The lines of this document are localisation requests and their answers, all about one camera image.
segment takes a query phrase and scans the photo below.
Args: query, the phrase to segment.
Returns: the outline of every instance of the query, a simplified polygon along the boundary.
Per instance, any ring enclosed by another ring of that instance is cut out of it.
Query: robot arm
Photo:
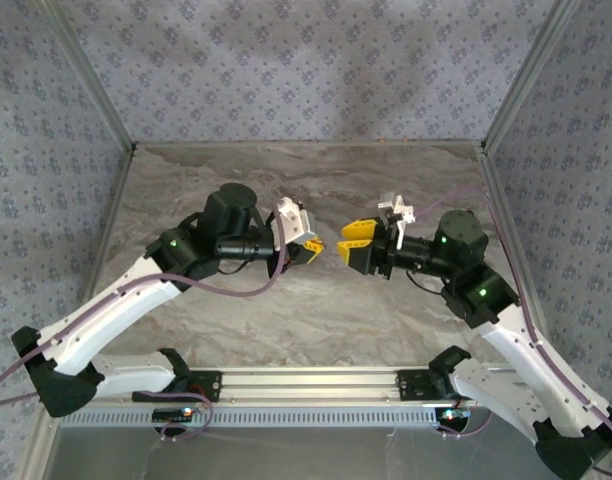
[[[208,197],[203,212],[164,231],[143,257],[89,302],[40,331],[23,327],[13,335],[20,356],[41,350],[25,366],[51,416],[68,415],[96,397],[186,391],[191,373],[172,349],[144,356],[98,354],[146,313],[189,288],[158,275],[202,280],[218,273],[223,259],[266,260],[272,274],[279,260],[279,222],[273,214],[262,222],[256,202],[248,187],[223,185]],[[284,198],[277,211],[287,252],[283,273],[310,263],[323,246],[313,232],[312,215],[301,205]]]
[[[338,251],[345,263],[364,275],[378,273],[387,279],[393,268],[440,278],[448,308],[506,358],[531,393],[498,385],[457,347],[440,354],[434,365],[431,362],[431,372],[441,379],[435,383],[437,391],[488,407],[529,438],[560,478],[581,478],[612,449],[612,431],[597,415],[612,422],[612,406],[582,381],[539,331],[535,338],[530,335],[517,294],[484,261],[488,237],[472,212],[447,212],[434,238],[427,240],[404,234],[402,225],[414,221],[412,207],[407,210],[394,194],[389,198],[395,200],[379,203],[385,220],[358,220],[342,230],[346,241],[338,244]],[[540,350],[563,375],[554,372]],[[403,397],[418,388],[410,380],[403,379],[403,389],[400,383]],[[589,402],[582,404],[567,383],[584,392]]]

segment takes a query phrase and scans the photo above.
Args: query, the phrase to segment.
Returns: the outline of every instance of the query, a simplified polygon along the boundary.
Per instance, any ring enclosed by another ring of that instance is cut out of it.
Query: marble surface
[[[450,345],[483,361],[501,358],[453,317],[441,297],[414,287],[403,271],[392,280],[362,276],[336,253],[347,223],[377,213],[380,193],[399,191],[417,209],[446,191],[484,182],[472,147],[184,147],[138,149],[111,232],[98,288],[118,278],[164,229],[203,209],[224,182],[258,195],[264,217],[283,196],[301,200],[317,218],[326,251],[282,276],[263,296],[232,299],[189,290],[155,309],[104,351],[145,354],[175,347],[192,366],[335,366],[425,364]],[[451,207],[474,210],[491,234],[488,260],[509,269],[477,195],[456,198],[409,227],[431,236]],[[267,280],[264,263],[214,276],[213,285],[250,290]],[[438,288],[439,282],[424,278]]]

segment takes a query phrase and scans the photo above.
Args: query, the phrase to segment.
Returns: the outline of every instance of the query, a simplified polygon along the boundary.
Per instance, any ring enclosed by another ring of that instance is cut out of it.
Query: blue floral wallpaper
[[[481,139],[552,0],[62,0],[135,141]]]
[[[124,159],[34,3],[0,0],[0,372],[16,358],[16,329],[80,300]],[[19,371],[0,399],[30,391]],[[0,480],[33,408],[0,408]]]
[[[560,352],[612,399],[612,0],[583,0],[493,155]]]

